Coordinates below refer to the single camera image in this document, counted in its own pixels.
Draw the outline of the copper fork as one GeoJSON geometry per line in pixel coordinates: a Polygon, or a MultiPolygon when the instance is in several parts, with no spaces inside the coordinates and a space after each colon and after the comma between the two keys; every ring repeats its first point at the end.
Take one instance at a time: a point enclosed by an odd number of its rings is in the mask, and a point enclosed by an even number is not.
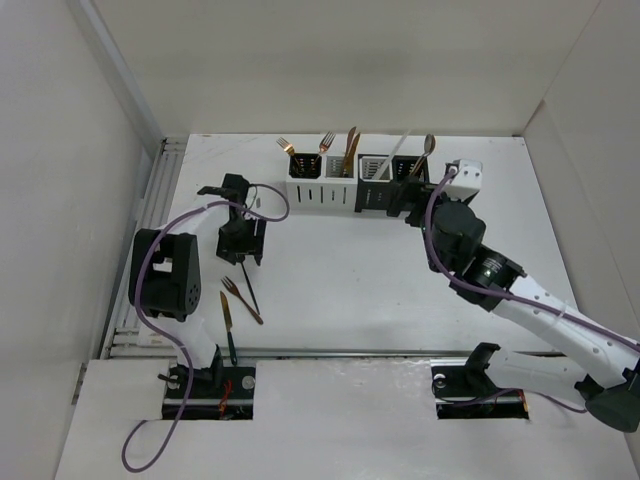
{"type": "Polygon", "coordinates": [[[254,318],[254,320],[259,324],[259,325],[263,325],[264,321],[262,319],[262,317],[260,316],[260,314],[244,299],[244,297],[241,295],[239,288],[237,287],[237,285],[227,276],[223,277],[221,279],[222,284],[224,285],[224,287],[227,289],[227,291],[229,293],[231,293],[233,296],[235,296],[243,305],[244,307],[247,309],[247,311],[249,312],[249,314],[254,318]]]}

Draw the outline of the bronze knife green handle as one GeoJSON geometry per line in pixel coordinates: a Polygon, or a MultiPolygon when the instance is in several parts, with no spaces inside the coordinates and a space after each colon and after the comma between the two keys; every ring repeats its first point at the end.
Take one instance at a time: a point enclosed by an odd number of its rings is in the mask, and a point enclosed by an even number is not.
{"type": "Polygon", "coordinates": [[[229,358],[230,358],[231,364],[234,367],[236,367],[238,365],[238,357],[237,357],[237,352],[236,352],[234,339],[233,339],[233,335],[232,335],[233,323],[232,323],[232,317],[231,317],[231,313],[230,313],[229,303],[228,303],[228,299],[227,299],[226,295],[222,291],[219,292],[219,295],[220,295],[221,308],[222,308],[222,313],[223,313],[223,318],[224,318],[224,323],[225,323],[225,329],[226,329],[226,335],[227,335],[229,358]]]}

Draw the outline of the silver spoon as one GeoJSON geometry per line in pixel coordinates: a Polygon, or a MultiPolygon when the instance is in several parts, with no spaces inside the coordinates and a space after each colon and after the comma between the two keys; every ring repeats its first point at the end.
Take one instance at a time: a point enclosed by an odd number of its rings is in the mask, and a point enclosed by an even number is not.
{"type": "Polygon", "coordinates": [[[409,175],[419,178],[423,172],[424,164],[428,157],[433,153],[436,146],[436,137],[434,134],[427,134],[423,143],[423,153],[414,163],[409,175]]]}

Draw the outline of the gold fork green handle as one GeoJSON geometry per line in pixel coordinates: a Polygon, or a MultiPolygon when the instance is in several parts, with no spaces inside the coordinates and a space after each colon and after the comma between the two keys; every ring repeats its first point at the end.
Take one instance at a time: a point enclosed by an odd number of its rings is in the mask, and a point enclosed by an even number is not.
{"type": "Polygon", "coordinates": [[[291,142],[287,141],[283,137],[279,137],[276,140],[276,143],[287,155],[289,155],[290,157],[295,156],[295,148],[291,142]]]}

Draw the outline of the white chopstick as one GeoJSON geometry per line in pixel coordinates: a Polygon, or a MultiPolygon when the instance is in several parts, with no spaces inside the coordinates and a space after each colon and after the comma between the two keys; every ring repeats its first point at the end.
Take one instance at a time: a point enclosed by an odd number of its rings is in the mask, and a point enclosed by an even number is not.
{"type": "Polygon", "coordinates": [[[393,158],[396,156],[396,154],[400,150],[401,146],[404,144],[404,142],[410,136],[410,134],[411,134],[411,130],[407,130],[406,132],[404,132],[401,135],[400,139],[395,144],[395,146],[392,148],[391,152],[387,155],[385,160],[382,162],[382,164],[376,170],[374,176],[372,177],[372,179],[374,181],[378,181],[378,180],[380,180],[382,178],[382,176],[384,175],[384,173],[387,170],[387,168],[391,165],[393,158]]]}

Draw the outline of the rose gold fork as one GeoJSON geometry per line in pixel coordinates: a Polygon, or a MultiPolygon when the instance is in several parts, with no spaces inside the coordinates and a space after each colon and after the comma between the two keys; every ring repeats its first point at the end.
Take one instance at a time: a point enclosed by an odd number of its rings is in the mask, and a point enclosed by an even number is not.
{"type": "Polygon", "coordinates": [[[332,131],[329,131],[325,134],[325,136],[322,138],[322,140],[319,143],[318,152],[312,161],[312,166],[315,166],[317,161],[321,159],[321,156],[329,150],[335,137],[336,137],[336,134],[332,131]]]}

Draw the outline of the copper knife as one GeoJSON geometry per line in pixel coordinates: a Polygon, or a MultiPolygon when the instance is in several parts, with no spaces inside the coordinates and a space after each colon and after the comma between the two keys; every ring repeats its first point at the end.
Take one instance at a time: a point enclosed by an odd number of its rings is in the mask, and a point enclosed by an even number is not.
{"type": "Polygon", "coordinates": [[[351,144],[353,142],[353,139],[355,137],[357,131],[357,127],[353,126],[347,133],[347,139],[346,139],[346,147],[345,147],[345,154],[342,160],[342,166],[341,166],[341,176],[342,177],[347,177],[348,176],[348,167],[347,167],[347,160],[349,157],[349,153],[351,150],[351,144]]]}

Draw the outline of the gold knife green handle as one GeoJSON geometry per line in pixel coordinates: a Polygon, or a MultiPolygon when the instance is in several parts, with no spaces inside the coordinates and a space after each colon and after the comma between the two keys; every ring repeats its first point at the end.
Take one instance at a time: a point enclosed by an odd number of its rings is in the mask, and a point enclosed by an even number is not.
{"type": "Polygon", "coordinates": [[[359,140],[360,140],[360,136],[361,136],[361,134],[357,133],[355,135],[354,139],[353,139],[352,144],[351,144],[351,150],[350,150],[349,157],[348,157],[348,160],[347,160],[347,167],[348,167],[348,176],[347,177],[348,178],[351,178],[351,177],[354,176],[354,174],[353,174],[354,160],[355,160],[355,154],[356,154],[356,151],[357,151],[357,147],[358,147],[358,143],[359,143],[359,140]]]}

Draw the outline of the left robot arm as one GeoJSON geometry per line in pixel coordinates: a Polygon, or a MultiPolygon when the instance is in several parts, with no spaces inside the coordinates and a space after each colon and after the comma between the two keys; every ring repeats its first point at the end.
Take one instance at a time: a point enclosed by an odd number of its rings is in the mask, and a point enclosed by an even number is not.
{"type": "Polygon", "coordinates": [[[142,323],[173,344],[179,385],[189,384],[201,396],[217,394],[224,373],[206,320],[197,315],[203,296],[197,230],[214,213],[223,215],[214,236],[215,256],[232,266],[251,258],[260,265],[268,219],[251,210],[247,197],[257,184],[227,173],[219,187],[197,194],[211,200],[193,206],[164,225],[142,228],[134,236],[129,302],[142,323]]]}

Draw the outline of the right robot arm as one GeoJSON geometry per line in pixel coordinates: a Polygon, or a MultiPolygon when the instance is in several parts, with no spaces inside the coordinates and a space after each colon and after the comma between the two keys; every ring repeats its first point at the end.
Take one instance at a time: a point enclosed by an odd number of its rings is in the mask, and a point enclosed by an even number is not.
{"type": "Polygon", "coordinates": [[[456,294],[510,320],[559,351],[557,357],[518,354],[481,343],[454,378],[464,408],[513,390],[526,390],[588,413],[621,432],[639,427],[639,343],[560,301],[505,255],[483,245],[485,223],[468,201],[449,193],[458,176],[439,184],[414,176],[394,187],[387,214],[412,208],[406,223],[421,230],[429,268],[445,275],[456,294]]]}

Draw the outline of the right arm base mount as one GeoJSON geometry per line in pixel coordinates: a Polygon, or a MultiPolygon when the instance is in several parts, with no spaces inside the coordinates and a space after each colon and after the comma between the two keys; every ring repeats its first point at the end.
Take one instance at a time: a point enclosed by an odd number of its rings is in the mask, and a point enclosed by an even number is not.
{"type": "Polygon", "coordinates": [[[431,389],[439,420],[528,420],[521,390],[496,387],[485,377],[473,379],[463,364],[432,363],[431,389]]]}

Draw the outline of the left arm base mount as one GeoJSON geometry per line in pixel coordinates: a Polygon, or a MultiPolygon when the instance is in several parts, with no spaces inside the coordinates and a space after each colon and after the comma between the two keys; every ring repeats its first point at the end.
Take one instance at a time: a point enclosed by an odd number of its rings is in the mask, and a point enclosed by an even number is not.
{"type": "MultiPolygon", "coordinates": [[[[252,420],[256,373],[255,366],[222,365],[213,381],[195,379],[181,419],[252,420]]],[[[166,383],[162,419],[174,420],[186,392],[187,371],[184,367],[175,365],[167,374],[159,374],[158,377],[166,383]]]]}

